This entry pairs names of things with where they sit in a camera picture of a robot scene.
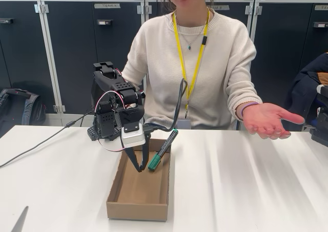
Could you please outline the person's left hand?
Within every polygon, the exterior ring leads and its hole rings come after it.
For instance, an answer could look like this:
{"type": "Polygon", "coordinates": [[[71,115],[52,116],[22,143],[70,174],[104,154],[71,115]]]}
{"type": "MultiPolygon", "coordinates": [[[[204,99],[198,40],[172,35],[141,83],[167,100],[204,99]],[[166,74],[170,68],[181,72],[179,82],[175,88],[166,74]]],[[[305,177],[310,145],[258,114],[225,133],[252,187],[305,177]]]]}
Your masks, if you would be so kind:
{"type": "Polygon", "coordinates": [[[250,134],[262,139],[287,139],[291,133],[283,128],[282,120],[303,124],[305,119],[272,103],[246,102],[236,109],[236,115],[250,134]]]}

